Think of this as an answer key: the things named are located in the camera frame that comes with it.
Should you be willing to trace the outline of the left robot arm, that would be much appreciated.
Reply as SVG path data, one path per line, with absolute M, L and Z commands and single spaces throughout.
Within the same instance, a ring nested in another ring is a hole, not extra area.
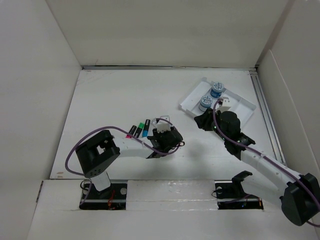
M 107 168 L 117 158 L 157 159 L 172 154 L 183 144 L 183 137 L 174 126 L 163 132 L 155 128 L 152 136 L 137 139 L 115 138 L 104 129 L 77 146 L 75 153 L 84 177 L 92 181 L 95 194 L 104 199 L 112 191 Z

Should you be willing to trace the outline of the blue putty jar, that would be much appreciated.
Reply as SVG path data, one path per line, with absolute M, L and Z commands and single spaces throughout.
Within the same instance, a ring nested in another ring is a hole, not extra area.
M 213 104 L 213 98 L 210 95 L 203 95 L 199 101 L 199 109 L 205 112 L 208 108 L 211 108 Z
M 213 83 L 211 87 L 210 95 L 216 99 L 220 98 L 224 89 L 225 89 L 224 84 L 220 81 L 216 81 Z

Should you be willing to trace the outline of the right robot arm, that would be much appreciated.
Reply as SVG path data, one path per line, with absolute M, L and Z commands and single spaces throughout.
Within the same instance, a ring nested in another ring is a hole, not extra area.
M 231 155 L 256 169 L 275 186 L 274 189 L 259 186 L 253 173 L 244 170 L 231 179 L 231 193 L 235 197 L 254 195 L 265 199 L 278 206 L 296 226 L 310 224 L 311 218 L 320 212 L 317 178 L 310 173 L 298 173 L 265 154 L 253 139 L 242 133 L 236 113 L 208 108 L 194 120 L 199 129 L 215 132 Z

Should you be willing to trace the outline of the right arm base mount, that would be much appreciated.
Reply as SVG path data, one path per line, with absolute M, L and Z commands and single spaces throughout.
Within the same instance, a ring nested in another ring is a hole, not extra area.
M 231 180 L 215 180 L 211 196 L 217 199 L 218 210 L 263 210 L 262 200 L 243 190 L 242 182 L 253 174 L 242 171 Z

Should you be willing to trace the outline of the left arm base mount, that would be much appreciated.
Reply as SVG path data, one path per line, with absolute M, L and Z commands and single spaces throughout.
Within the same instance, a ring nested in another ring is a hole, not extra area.
M 105 190 L 97 191 L 89 180 L 80 183 L 82 190 L 79 209 L 80 210 L 126 210 L 128 182 L 116 180 Z

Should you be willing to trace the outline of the white plastic organizer tray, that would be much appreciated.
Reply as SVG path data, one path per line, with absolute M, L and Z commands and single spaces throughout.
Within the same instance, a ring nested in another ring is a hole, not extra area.
M 207 81 L 206 77 L 200 79 L 179 101 L 179 109 L 191 117 L 203 114 L 199 108 L 200 101 L 203 96 L 210 95 L 213 84 L 214 82 Z M 221 97 L 224 99 L 223 106 L 226 107 L 228 111 L 237 114 L 240 120 L 240 127 L 243 128 L 253 115 L 257 106 L 227 88 L 223 89 Z

